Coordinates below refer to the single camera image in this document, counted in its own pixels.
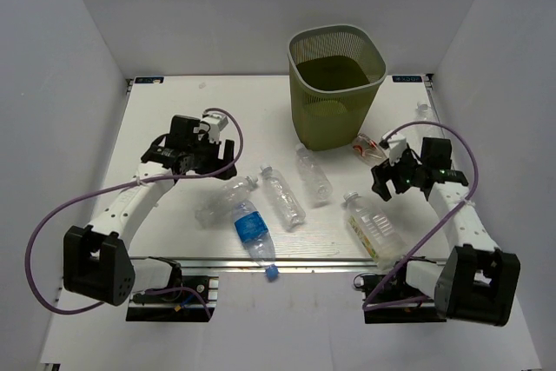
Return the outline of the clear bottle red cap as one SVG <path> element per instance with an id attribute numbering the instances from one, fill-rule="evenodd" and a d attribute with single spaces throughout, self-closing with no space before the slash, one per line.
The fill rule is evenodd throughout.
<path id="1" fill-rule="evenodd" d="M 351 143 L 354 153 L 368 167 L 380 165 L 387 160 L 384 150 L 369 136 L 360 133 Z"/>

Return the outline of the clear bottle white cap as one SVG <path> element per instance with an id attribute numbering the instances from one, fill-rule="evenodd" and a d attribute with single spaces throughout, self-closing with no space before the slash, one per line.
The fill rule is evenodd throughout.
<path id="1" fill-rule="evenodd" d="M 225 182 L 197 207 L 195 219 L 204 228 L 216 224 L 235 206 L 249 199 L 257 183 L 257 176 L 237 176 Z"/>

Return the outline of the square bottle yellow label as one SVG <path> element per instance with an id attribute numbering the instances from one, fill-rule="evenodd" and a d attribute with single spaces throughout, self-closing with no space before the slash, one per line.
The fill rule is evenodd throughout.
<path id="1" fill-rule="evenodd" d="M 383 211 L 355 191 L 344 196 L 347 225 L 378 268 L 388 270 L 406 253 L 406 243 Z"/>

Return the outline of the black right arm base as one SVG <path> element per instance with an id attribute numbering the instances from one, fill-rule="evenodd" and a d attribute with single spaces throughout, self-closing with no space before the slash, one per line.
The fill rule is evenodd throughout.
<path id="1" fill-rule="evenodd" d="M 374 303 L 393 303 L 407 298 L 420 297 L 421 292 L 403 283 L 401 277 L 395 276 L 374 298 Z M 434 302 L 430 299 L 387 306 L 382 309 L 364 312 L 364 322 L 375 324 L 418 324 L 445 322 L 438 316 Z"/>

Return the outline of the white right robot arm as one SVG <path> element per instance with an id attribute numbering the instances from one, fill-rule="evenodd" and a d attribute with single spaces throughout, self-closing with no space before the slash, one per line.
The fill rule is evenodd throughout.
<path id="1" fill-rule="evenodd" d="M 400 134 L 381 139 L 387 160 L 373 167 L 373 192 L 383 200 L 418 189 L 439 218 L 450 255 L 445 264 L 408 252 L 364 301 L 371 312 L 407 303 L 432 301 L 441 319 L 507 324 L 520 275 L 517 255 L 507 253 L 487 233 L 471 203 L 473 188 L 452 168 L 452 144 L 426 137 L 415 154 Z"/>

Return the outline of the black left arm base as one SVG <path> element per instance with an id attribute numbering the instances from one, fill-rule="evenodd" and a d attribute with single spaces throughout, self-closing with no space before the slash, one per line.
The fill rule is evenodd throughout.
<path id="1" fill-rule="evenodd" d="M 185 274 L 176 291 L 133 295 L 127 306 L 127 322 L 208 323 L 215 312 L 217 275 Z"/>

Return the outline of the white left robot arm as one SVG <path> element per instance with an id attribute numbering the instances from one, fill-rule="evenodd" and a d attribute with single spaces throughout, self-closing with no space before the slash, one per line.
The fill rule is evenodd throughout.
<path id="1" fill-rule="evenodd" d="M 181 179 L 228 180 L 242 142 L 221 141 L 234 118 L 223 109 L 206 109 L 199 118 L 173 116 L 169 132 L 158 136 L 142 155 L 131 182 L 84 227 L 73 226 L 63 238 L 63 286 L 112 306 L 134 293 L 155 291 L 173 301 L 183 291 L 176 262 L 163 257 L 132 260 L 136 232 L 162 197 Z"/>

